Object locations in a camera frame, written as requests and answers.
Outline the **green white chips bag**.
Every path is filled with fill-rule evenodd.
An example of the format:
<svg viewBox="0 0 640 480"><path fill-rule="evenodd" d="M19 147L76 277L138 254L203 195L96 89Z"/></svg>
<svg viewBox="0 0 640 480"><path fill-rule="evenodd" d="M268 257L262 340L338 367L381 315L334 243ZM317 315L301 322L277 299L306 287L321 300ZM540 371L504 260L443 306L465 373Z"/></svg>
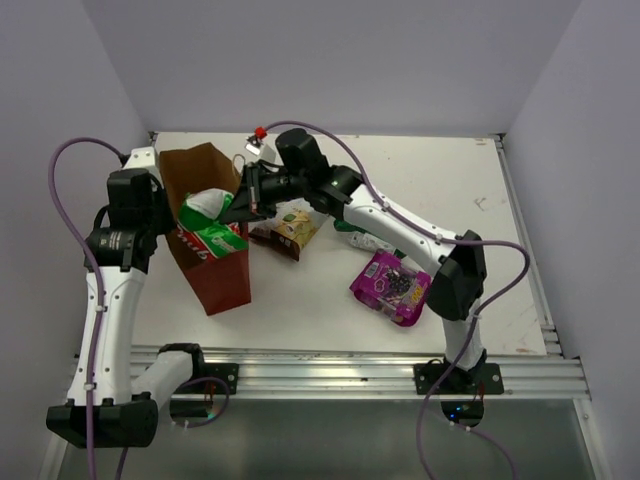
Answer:
<svg viewBox="0 0 640 480"><path fill-rule="evenodd" d="M200 260L215 261L248 248L238 223L220 222L232 200L230 192L210 188L187 194L181 204L176 221L178 238Z"/></svg>

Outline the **red brown paper bag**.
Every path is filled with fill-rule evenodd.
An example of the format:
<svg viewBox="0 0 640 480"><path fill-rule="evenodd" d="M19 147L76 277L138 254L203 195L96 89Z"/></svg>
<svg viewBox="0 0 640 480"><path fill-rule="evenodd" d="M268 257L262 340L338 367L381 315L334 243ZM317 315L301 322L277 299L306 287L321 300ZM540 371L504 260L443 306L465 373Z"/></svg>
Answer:
<svg viewBox="0 0 640 480"><path fill-rule="evenodd" d="M161 152L159 171L176 222L169 249L205 313L250 303L248 227L219 222L240 185L232 160L205 143Z"/></svg>

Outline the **dark green snack bag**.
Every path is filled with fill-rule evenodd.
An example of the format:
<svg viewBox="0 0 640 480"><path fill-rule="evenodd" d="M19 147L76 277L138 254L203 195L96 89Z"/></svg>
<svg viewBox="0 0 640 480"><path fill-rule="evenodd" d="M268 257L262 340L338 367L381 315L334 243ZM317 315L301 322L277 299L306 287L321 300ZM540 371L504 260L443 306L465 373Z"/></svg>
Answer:
<svg viewBox="0 0 640 480"><path fill-rule="evenodd" d="M402 251L390 243L346 221L335 219L333 228L343 241L354 248L368 252L385 251L400 259L406 257Z"/></svg>

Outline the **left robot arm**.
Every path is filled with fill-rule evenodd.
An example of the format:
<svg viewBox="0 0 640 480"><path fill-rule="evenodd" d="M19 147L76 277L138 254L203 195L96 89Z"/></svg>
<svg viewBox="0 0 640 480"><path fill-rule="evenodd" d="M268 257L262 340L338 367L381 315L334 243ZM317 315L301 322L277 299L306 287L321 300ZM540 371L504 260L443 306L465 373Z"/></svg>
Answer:
<svg viewBox="0 0 640 480"><path fill-rule="evenodd" d="M143 448L171 395L201 390L208 369L198 344L173 343L131 377L138 302L157 239L174 222L165 190L147 169L111 173L107 192L109 202L84 239L87 312L77 370L65 403L49 408L46 425L78 448Z"/></svg>

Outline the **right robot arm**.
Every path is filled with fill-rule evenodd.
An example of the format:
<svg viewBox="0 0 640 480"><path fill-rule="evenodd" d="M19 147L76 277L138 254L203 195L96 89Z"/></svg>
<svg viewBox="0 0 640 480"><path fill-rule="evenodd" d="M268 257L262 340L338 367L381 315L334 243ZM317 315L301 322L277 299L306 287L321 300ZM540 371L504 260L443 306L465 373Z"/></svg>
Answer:
<svg viewBox="0 0 640 480"><path fill-rule="evenodd" d="M397 205L363 173L331 164L303 128L279 134L272 149L265 136L258 131L247 138L246 148L257 159L243 167L222 222L265 220L275 216L278 204L302 198L316 212L398 248L432 279L426 304L443 322L447 384L457 392L470 391L480 382L487 357L477 325L487 276L480 237L443 230Z"/></svg>

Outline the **brown yellow chips bag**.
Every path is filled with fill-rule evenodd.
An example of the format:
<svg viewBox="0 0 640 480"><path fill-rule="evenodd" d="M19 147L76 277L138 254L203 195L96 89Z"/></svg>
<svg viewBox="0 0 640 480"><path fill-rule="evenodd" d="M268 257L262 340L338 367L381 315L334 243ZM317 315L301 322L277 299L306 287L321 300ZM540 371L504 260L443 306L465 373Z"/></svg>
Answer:
<svg viewBox="0 0 640 480"><path fill-rule="evenodd" d="M291 200L277 205L275 217L251 224L249 237L294 261L299 261L302 250L326 219L326 215L314 210L306 200Z"/></svg>

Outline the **purple candy bag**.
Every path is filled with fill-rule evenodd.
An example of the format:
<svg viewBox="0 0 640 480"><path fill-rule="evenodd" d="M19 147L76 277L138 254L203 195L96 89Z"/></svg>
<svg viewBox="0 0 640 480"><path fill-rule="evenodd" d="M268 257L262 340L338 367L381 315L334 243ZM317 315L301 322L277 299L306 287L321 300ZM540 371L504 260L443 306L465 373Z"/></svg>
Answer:
<svg viewBox="0 0 640 480"><path fill-rule="evenodd" d="M430 275L405 266L399 257L389 252L378 250L349 290L369 309L408 328L419 320L430 286Z"/></svg>

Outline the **aluminium rail frame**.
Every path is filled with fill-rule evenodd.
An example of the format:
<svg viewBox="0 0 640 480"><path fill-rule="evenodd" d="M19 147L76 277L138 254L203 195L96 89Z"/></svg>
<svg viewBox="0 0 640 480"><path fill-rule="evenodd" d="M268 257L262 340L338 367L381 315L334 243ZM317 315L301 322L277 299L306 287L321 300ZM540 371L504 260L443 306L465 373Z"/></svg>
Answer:
<svg viewBox="0 0 640 480"><path fill-rule="evenodd" d="M343 142L372 181L415 214L457 232L525 241L497 140L349 135ZM139 375L167 343L197 342L208 361L238 365L242 398L412 398L414 366L443 353L442 324L425 312L414 327L397 327L357 302L349 285L368 259L330 224L299 261L252 245L251 302L210 317L161 241L137 306L131 372ZM487 308L480 328L506 398L588 397L581 363L562 355L535 274Z"/></svg>

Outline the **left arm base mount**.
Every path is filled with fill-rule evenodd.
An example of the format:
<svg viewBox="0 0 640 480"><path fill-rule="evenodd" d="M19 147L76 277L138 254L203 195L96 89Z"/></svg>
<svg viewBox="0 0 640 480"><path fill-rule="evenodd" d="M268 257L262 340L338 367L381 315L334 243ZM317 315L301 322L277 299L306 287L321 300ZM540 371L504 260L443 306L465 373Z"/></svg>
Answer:
<svg viewBox="0 0 640 480"><path fill-rule="evenodd" d="M207 380L199 382L190 387L192 393L202 394L206 399L212 399L214 396L225 395L225 388L220 385L223 382L230 395L237 392L237 384L240 378L240 367L237 363L207 363L205 365L204 377L212 377L218 379L218 382Z"/></svg>

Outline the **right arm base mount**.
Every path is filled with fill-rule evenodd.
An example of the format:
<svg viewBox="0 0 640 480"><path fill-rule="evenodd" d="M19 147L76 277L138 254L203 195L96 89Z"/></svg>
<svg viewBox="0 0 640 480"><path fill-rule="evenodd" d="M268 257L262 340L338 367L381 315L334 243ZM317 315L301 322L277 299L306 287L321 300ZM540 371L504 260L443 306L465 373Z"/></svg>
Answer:
<svg viewBox="0 0 640 480"><path fill-rule="evenodd" d="M426 395L445 372L447 364L439 360L413 365L414 384L418 395ZM434 391L437 395L502 395L505 388L497 363L484 363L470 371L456 367Z"/></svg>

